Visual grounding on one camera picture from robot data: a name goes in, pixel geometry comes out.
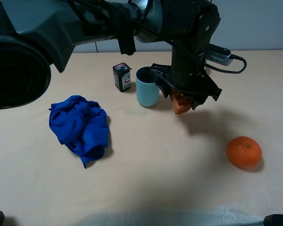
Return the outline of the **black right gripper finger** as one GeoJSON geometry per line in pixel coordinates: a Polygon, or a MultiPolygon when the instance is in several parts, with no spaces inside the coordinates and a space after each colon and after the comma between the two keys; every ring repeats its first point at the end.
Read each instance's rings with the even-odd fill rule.
{"type": "Polygon", "coordinates": [[[165,84],[165,83],[162,83],[162,84],[158,84],[157,83],[157,87],[160,89],[160,91],[162,92],[164,98],[167,98],[170,94],[170,91],[171,91],[171,88],[165,84]]]}

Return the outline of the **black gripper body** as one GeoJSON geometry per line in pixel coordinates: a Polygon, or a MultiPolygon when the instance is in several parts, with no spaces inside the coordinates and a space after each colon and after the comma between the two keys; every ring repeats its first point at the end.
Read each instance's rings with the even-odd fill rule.
{"type": "Polygon", "coordinates": [[[156,84],[165,83],[188,97],[208,95],[217,101],[222,92],[206,73],[204,66],[192,61],[174,47],[171,65],[152,64],[150,69],[157,78],[156,84]]]}

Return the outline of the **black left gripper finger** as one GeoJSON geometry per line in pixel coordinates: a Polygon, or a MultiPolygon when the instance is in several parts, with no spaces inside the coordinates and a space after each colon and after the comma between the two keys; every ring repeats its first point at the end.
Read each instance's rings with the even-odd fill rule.
{"type": "Polygon", "coordinates": [[[192,105],[191,108],[192,110],[195,110],[198,106],[203,105],[207,98],[209,96],[208,95],[193,95],[192,98],[192,105]]]}

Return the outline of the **black robot base right corner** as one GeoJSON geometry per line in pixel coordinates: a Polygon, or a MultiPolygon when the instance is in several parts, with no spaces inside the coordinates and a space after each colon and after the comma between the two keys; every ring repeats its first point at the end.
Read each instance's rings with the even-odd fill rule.
{"type": "Polygon", "coordinates": [[[264,226],[283,226],[283,214],[273,214],[266,216],[263,221],[264,226]]]}

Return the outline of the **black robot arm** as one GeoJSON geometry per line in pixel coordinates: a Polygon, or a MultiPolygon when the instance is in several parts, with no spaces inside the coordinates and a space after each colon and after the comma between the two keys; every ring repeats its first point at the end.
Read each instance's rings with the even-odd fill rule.
{"type": "Polygon", "coordinates": [[[193,108],[217,100],[221,89],[204,69],[219,22],[207,0],[0,0],[0,109],[38,99],[50,66],[63,72],[76,46],[111,39],[129,56],[135,40],[169,43],[172,64],[152,66],[163,95],[175,89],[193,108]]]}

